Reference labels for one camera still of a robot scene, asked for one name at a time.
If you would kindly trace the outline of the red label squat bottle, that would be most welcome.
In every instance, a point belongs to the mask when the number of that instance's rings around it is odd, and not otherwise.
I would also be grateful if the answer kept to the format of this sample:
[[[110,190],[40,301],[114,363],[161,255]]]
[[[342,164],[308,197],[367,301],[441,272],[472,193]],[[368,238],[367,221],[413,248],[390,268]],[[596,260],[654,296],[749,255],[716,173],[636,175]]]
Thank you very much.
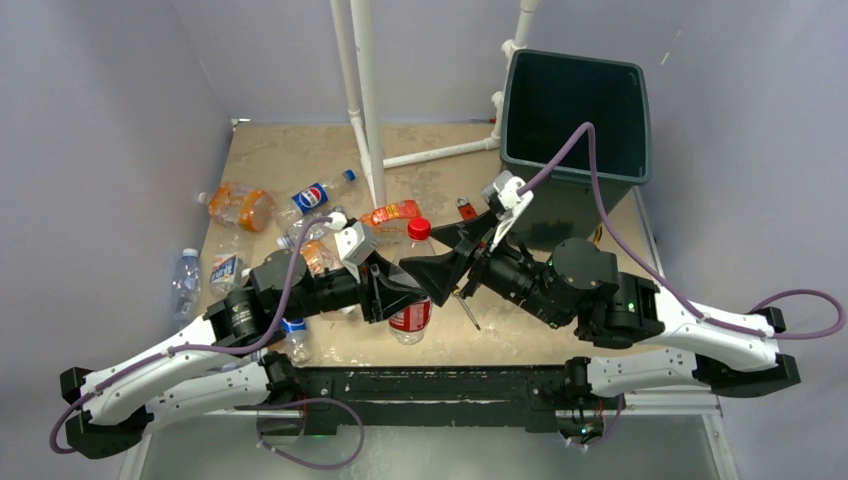
[[[378,247],[387,247],[406,240],[409,221],[420,216],[417,202],[407,199],[379,207],[362,215],[359,221],[372,229]]]

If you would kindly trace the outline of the orange juice bottle white cap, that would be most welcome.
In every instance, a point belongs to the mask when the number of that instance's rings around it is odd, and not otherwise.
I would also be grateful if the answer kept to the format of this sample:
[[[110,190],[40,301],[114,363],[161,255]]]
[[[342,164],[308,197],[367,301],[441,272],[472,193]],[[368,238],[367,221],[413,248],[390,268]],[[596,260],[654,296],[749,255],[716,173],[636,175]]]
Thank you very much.
[[[313,277],[344,269],[341,260],[327,245],[307,235],[299,249]]]

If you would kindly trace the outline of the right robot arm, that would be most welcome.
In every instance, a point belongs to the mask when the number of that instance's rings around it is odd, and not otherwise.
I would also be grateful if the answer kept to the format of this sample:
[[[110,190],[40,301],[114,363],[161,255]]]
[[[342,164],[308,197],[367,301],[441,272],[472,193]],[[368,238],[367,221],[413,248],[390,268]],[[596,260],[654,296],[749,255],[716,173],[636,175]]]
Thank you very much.
[[[728,327],[718,327],[712,310],[692,314],[669,290],[620,271],[615,255],[587,240],[566,239],[539,261],[495,233],[488,216],[437,227],[431,235],[447,252],[404,258],[400,268],[437,305],[486,287],[549,327],[572,327],[579,340],[612,350],[610,358],[567,361],[557,392],[573,406],[677,385],[756,398],[800,381],[796,360],[775,341],[785,329],[776,308],[733,314]]]

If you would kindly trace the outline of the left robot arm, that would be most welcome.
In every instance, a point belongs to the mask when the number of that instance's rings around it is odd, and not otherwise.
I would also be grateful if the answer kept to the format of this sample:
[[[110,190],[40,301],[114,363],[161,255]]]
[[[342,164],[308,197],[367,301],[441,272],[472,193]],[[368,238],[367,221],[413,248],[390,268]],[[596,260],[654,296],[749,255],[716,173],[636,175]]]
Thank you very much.
[[[304,382],[293,355],[268,345],[292,334],[297,319],[358,306],[366,320],[382,321],[424,299],[418,285],[392,279],[392,267],[372,253],[352,271],[313,275],[301,255],[272,253],[245,286],[170,338],[112,367],[63,372],[69,407],[52,428],[51,449],[102,459],[213,410],[289,407],[305,396]]]

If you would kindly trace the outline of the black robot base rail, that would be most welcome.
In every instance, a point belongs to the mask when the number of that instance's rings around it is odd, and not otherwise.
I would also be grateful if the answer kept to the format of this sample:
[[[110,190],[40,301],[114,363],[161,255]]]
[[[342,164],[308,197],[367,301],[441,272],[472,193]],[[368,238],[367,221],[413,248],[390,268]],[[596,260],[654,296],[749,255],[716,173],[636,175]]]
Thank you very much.
[[[341,426],[514,427],[589,441],[602,415],[620,415],[621,395],[596,395],[588,361],[563,365],[296,367],[285,356],[260,362],[269,390],[262,406],[298,413],[307,435]]]

